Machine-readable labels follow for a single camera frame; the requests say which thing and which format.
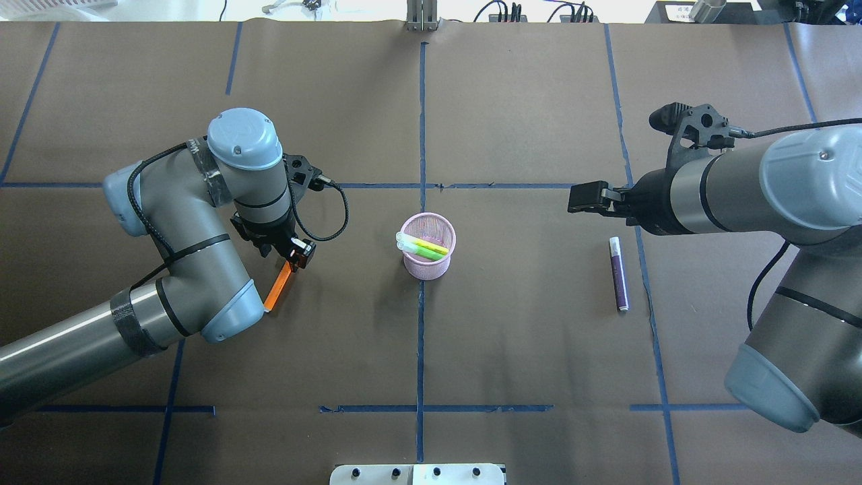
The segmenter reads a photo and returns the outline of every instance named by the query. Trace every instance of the robotic arm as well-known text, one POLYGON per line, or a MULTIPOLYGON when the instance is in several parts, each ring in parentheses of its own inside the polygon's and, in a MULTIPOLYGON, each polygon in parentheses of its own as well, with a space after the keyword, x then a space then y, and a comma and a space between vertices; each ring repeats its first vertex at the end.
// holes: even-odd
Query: robotic arm
POLYGON ((711 154, 803 127, 754 134, 707 104, 668 104, 649 121, 673 137, 666 167, 633 187, 573 186, 568 211, 625 217, 659 236, 769 230, 796 245, 725 387, 789 430, 825 419, 862 438, 862 128, 711 154))
POLYGON ((243 239, 305 268, 315 244, 294 231, 296 203, 324 185, 340 191, 304 157, 283 154, 272 122, 248 108, 109 175, 103 189, 123 229, 150 234, 164 259, 151 276, 170 275, 0 348, 0 425, 182 338, 200 332, 217 343, 255 324, 264 307, 216 207, 233 201, 243 239))

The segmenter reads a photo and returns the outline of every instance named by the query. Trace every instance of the plastic container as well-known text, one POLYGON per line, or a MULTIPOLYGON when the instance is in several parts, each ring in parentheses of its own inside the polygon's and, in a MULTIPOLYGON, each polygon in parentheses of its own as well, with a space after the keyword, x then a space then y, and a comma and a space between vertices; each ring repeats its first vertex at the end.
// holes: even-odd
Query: plastic container
POLYGON ((445 217, 433 212, 416 214, 401 226, 401 232, 449 249, 449 253, 439 261, 402 251, 404 267, 410 274, 419 280, 428 281, 440 278, 449 269, 449 262, 455 251, 455 229, 445 217))

